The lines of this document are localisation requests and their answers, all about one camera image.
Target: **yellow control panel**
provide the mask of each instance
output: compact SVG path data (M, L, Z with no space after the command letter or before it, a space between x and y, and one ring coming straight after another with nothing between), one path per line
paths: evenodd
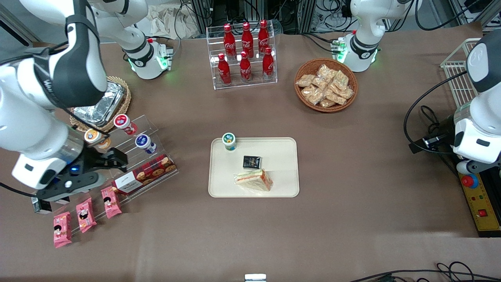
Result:
M459 174L461 185L478 231L500 230L499 222L478 174Z

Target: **white cloth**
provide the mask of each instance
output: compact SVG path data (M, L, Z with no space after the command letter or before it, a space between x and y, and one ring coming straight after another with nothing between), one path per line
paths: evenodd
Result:
M174 17L179 10L179 4L160 4L148 6L146 18L151 23L151 34L176 39ZM195 37L200 34L196 26L195 14L183 6L176 18L176 30L181 39Z

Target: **red emergency stop button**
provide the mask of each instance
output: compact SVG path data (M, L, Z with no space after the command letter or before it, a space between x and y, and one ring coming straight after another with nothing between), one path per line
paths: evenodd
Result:
M461 183L466 187L474 189L478 186L478 178L473 174L465 175L461 177Z

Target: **cookie box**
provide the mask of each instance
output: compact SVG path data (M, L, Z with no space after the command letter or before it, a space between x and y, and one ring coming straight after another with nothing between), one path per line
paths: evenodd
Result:
M172 159L166 154L162 154L133 171L120 176L113 181L112 186L117 189L118 193L129 195L175 169L176 165Z

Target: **red button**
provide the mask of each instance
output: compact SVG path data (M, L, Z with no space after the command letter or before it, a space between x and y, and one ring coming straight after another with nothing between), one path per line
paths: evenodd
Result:
M463 183L463 185L465 185L466 187L471 187L474 185L475 181L473 180L473 177L469 176L469 175L465 175L463 177L461 177L461 182Z

